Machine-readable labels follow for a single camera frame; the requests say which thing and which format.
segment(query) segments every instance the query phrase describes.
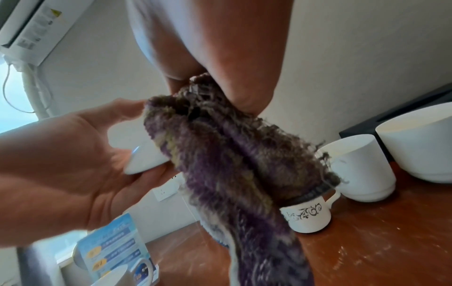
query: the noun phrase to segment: air conditioner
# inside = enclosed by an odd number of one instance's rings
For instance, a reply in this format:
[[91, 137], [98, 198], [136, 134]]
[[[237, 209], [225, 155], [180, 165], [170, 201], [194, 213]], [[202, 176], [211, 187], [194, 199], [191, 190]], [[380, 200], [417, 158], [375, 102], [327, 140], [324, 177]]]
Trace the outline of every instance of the air conditioner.
[[39, 66], [94, 0], [0, 0], [0, 52]]

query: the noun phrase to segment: electrical outlet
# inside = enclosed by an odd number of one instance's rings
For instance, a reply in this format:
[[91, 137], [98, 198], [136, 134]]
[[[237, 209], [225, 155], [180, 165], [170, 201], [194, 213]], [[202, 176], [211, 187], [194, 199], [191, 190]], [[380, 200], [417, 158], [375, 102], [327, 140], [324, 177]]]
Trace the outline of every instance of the electrical outlet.
[[180, 185], [183, 183], [184, 177], [182, 176], [182, 174], [177, 174], [176, 176], [172, 177], [168, 182], [166, 182], [164, 185], [153, 189], [155, 198], [159, 202], [163, 201], [166, 198], [169, 198], [170, 196], [178, 192]]

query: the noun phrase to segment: mug handle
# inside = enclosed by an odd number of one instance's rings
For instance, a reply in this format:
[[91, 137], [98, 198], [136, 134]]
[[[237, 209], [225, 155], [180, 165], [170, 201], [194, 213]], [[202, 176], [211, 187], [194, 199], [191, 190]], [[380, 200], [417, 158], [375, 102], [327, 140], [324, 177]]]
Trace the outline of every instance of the mug handle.
[[333, 203], [335, 201], [337, 201], [340, 198], [340, 192], [338, 191], [334, 191], [334, 195], [332, 195], [327, 201], [326, 201], [326, 205], [328, 206], [329, 209], [331, 209], [331, 207], [333, 206]]
[[140, 266], [141, 264], [146, 264], [147, 266], [147, 271], [149, 273], [149, 276], [147, 277], [147, 282], [144, 283], [142, 286], [151, 286], [152, 284], [152, 279], [154, 278], [154, 267], [152, 266], [151, 262], [146, 259], [146, 258], [140, 258], [132, 267], [132, 269], [130, 270], [130, 272], [132, 273], [132, 276], [135, 274], [135, 272], [138, 269], [138, 266]]

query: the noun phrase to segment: purple cloth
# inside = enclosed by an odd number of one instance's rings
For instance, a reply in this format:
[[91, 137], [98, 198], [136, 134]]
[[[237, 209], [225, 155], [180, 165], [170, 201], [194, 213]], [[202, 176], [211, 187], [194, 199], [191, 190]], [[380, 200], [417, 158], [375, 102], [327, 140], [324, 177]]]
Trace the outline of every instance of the purple cloth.
[[234, 108], [208, 75], [148, 101], [145, 128], [186, 179], [186, 194], [212, 236], [227, 244], [230, 284], [307, 286], [314, 279], [280, 207], [340, 183], [327, 155]]

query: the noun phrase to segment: brown wooden surface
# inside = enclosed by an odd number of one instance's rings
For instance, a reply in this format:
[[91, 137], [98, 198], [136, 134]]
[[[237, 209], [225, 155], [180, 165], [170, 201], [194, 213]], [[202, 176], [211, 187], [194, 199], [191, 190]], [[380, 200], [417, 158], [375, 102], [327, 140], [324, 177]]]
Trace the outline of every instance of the brown wooden surface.
[[[452, 285], [452, 185], [393, 169], [397, 187], [388, 199], [341, 197], [326, 228], [299, 234], [316, 286]], [[228, 252], [198, 223], [148, 249], [160, 266], [160, 286], [228, 285]]]

